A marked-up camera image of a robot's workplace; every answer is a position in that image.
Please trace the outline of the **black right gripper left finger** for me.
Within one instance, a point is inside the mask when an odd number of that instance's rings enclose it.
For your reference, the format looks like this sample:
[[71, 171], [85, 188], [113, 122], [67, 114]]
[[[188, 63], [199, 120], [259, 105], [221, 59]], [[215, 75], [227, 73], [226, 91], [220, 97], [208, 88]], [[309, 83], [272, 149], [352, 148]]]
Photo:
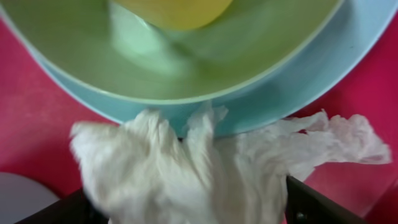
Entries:
[[108, 218], [95, 209], [83, 189], [78, 189], [17, 224], [108, 224]]

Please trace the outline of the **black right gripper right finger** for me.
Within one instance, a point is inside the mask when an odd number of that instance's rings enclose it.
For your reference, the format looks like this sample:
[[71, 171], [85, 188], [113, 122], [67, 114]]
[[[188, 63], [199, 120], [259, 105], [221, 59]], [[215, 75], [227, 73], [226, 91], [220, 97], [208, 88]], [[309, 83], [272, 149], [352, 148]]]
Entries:
[[291, 175], [286, 177], [286, 184], [287, 224], [367, 224], [364, 219]]

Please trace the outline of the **light blue bowl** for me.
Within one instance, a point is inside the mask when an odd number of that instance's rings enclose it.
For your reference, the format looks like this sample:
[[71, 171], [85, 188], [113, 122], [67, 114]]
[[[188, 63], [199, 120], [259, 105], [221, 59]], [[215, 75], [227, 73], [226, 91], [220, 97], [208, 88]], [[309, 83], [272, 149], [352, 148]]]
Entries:
[[60, 200], [44, 185], [21, 175], [2, 172], [0, 184], [1, 223], [16, 223]]

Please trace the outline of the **white napkin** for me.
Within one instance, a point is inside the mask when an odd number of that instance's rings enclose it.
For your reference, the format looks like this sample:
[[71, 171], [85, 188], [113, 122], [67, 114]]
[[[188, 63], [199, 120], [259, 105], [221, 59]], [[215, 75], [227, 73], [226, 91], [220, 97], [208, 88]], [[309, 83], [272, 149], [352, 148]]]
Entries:
[[327, 162], [392, 160], [358, 114], [321, 111], [215, 139], [226, 113], [203, 105], [183, 140], [156, 110], [120, 126], [75, 123], [71, 149], [89, 200], [111, 223], [280, 223], [288, 175], [305, 180]]

